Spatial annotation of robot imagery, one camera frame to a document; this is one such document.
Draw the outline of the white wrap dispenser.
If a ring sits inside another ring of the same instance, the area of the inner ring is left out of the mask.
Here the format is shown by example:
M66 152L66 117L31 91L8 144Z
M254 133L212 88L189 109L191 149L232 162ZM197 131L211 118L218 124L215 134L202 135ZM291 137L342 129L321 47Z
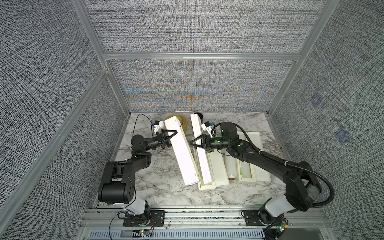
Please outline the white wrap dispenser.
M247 135L250 137L253 144L263 150L263 144L262 144L262 138L259 132L247 132ZM240 183L270 183L271 182L271 176L270 173L267 171L261 169L260 167L250 164L251 172L252 172L252 178L251 179L242 179L241 176L241 169L240 169L240 160L237 160L237 173L238 173L238 179L237 181Z
M200 176L181 122L173 116L165 120L165 126L167 130L177 131L177 134L171 138L171 144L185 185L198 183Z
M209 191L216 187L229 185L222 154L218 152L208 153L204 148L197 147L193 147L193 152L200 174L199 191Z

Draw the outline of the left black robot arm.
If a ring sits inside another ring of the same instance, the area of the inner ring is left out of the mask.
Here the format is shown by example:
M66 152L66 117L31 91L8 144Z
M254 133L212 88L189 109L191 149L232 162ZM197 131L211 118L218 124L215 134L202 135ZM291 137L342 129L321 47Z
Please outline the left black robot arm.
M134 135L131 139L132 157L106 163L98 190L98 200L109 205L126 205L124 209L129 216L148 222L151 218L150 207L147 201L137 195L136 172L150 166L150 150L171 147L171 139L179 137L180 133L176 130L161 130L152 138Z

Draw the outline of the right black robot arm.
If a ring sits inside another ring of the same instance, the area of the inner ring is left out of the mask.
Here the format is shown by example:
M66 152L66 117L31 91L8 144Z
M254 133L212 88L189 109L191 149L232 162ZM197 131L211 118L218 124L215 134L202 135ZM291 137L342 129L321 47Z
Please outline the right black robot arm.
M238 124L223 122L214 127L220 128L219 137L202 134L190 141L190 145L207 152L225 149L231 157L267 171L286 185L283 194L267 200L259 209L261 224L272 226L285 213L306 212L311 207L325 206L335 198L331 182L314 171L309 163L295 163L265 152Z

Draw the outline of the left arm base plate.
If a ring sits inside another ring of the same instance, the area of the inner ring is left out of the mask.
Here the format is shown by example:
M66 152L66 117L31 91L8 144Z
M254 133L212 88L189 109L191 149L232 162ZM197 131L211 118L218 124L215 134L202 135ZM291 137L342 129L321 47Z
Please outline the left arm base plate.
M163 210L150 210L142 215L126 214L123 222L124 227L163 227L165 221Z

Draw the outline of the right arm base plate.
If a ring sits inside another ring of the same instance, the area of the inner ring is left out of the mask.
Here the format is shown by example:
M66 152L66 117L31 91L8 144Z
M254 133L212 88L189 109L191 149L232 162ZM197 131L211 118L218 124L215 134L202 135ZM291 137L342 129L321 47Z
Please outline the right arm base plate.
M270 224L263 223L259 215L259 210L243 210L241 212L241 215L246 222L246 226L248 227L256 227L256 226L267 227L275 221L275 219L273 219L273 221L271 221Z

